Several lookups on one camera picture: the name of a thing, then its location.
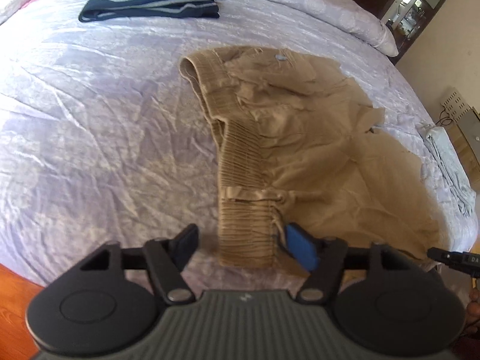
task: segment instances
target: wooden floor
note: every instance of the wooden floor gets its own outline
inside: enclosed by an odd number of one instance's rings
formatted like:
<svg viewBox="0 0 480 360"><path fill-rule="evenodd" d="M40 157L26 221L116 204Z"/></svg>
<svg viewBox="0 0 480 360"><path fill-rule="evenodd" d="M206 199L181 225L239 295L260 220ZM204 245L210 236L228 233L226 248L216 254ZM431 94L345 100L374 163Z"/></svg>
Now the wooden floor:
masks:
<svg viewBox="0 0 480 360"><path fill-rule="evenodd" d="M0 360L28 360L37 353L25 311L41 289L0 265Z"/></svg>

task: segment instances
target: bed sheet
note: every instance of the bed sheet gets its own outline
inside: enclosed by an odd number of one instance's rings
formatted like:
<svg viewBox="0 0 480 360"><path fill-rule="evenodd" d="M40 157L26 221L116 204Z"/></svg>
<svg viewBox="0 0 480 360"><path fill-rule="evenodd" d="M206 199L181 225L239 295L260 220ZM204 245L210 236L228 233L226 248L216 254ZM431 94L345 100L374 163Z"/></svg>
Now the bed sheet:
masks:
<svg viewBox="0 0 480 360"><path fill-rule="evenodd" d="M183 274L197 293L295 291L299 278L220 267L215 259L215 145L177 64L228 44L338 60L374 106L386 109L382 128L422 159L451 249L474 243L476 216L460 214L417 133L431 118L388 58L365 41L288 1L227 0L218 20L80 23L86 1L36 0L0 27L0 43L8 45L0 51L1 264L45 285L104 242L137 247L197 223L201 248Z"/></svg>

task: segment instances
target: ribbed gray surface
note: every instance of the ribbed gray surface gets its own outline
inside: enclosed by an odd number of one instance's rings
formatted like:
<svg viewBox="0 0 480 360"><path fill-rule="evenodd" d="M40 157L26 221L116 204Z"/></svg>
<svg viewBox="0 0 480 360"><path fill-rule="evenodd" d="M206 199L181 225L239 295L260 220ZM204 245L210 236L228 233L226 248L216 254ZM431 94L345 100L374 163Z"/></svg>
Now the ribbed gray surface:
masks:
<svg viewBox="0 0 480 360"><path fill-rule="evenodd" d="M64 359L67 358L41 354L35 360ZM122 352L96 359L391 360L392 357L351 342L332 324L324 309L300 306L285 291L208 291L193 305L169 308L142 341ZM455 357L442 352L420 359L455 360Z"/></svg>

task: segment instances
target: white perforated panel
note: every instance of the white perforated panel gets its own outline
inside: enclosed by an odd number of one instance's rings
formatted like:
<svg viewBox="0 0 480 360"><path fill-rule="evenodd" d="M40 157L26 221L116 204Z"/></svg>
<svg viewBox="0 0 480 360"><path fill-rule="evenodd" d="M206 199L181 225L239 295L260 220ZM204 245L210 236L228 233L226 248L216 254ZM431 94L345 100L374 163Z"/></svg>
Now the white perforated panel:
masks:
<svg viewBox="0 0 480 360"><path fill-rule="evenodd" d="M470 106L456 88L453 89L452 93L442 105L445 107L448 116L450 116L455 123L470 110Z"/></svg>

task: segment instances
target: human hand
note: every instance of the human hand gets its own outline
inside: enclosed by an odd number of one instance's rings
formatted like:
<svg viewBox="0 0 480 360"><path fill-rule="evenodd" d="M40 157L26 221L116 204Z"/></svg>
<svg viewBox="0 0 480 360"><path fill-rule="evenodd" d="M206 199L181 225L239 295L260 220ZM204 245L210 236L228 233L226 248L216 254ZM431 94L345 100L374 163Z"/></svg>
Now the human hand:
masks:
<svg viewBox="0 0 480 360"><path fill-rule="evenodd" d="M464 335L473 335L477 333L480 327L480 291L473 289L470 291L471 302L466 307L466 323Z"/></svg>

